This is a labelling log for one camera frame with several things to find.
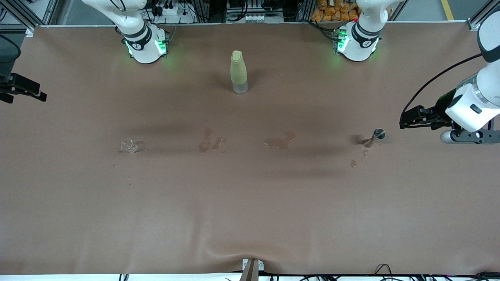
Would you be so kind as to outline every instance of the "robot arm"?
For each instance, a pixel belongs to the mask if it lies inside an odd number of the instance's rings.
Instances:
[[[500,114],[500,11],[481,24],[477,42],[487,66],[440,97],[434,107],[419,105],[404,112],[401,129],[417,124],[432,130],[451,127],[441,134],[444,143],[500,143],[500,132],[493,128]]]
[[[361,62],[375,52],[379,35],[386,24],[389,15],[386,8],[403,0],[357,0],[357,5],[363,10],[357,22],[349,22],[340,27],[341,34],[335,43],[335,51],[343,54],[351,61]]]
[[[139,10],[146,0],[82,0],[108,17],[120,30],[128,52],[138,62],[153,63],[167,55],[168,40],[163,29],[146,24]]]

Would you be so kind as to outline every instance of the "clear drinking glass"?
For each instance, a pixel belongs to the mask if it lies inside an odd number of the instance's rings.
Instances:
[[[121,141],[121,149],[129,153],[136,153],[141,151],[142,143],[143,142],[140,140],[132,140],[130,138],[126,138]]]

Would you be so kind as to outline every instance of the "white device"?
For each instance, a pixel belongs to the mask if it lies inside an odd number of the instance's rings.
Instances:
[[[500,11],[491,14],[477,32],[487,66],[456,88],[444,111],[468,132],[476,132],[500,114]]]
[[[119,29],[128,52],[139,63],[150,64],[167,54],[165,30],[146,24],[139,10],[146,0],[82,0],[108,17]]]
[[[357,0],[363,11],[357,21],[350,21],[339,27],[342,31],[340,41],[335,42],[336,52],[351,61],[361,62],[375,52],[379,35],[384,28],[389,14],[386,8],[403,0]]]

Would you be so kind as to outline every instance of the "table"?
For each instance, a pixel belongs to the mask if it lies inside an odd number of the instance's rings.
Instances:
[[[282,274],[500,271],[498,146],[398,126],[422,84],[479,52],[476,33],[392,23],[382,35],[355,63],[306,24],[180,26],[168,57],[143,65],[113,28],[37,28],[14,71],[47,102],[0,105],[0,274],[226,272],[248,257]],[[375,128],[387,137],[364,157],[357,141]],[[208,129],[227,141],[203,154]],[[288,151],[265,145],[286,131]],[[147,151],[120,153],[125,138]]]

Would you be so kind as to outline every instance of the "brown table surface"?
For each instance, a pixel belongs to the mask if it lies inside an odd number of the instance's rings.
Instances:
[[[143,65],[112,28],[37,28],[14,71],[47,102],[0,104],[0,273],[225,272],[247,257],[282,274],[500,271],[499,146],[398,127],[422,84],[479,52],[476,33],[388,24],[368,61],[332,52],[306,24],[182,26]],[[207,128],[227,142],[202,154]],[[355,140],[375,128],[387,138],[364,157]],[[266,147],[285,131],[289,151]],[[147,151],[120,153],[125,138]]]

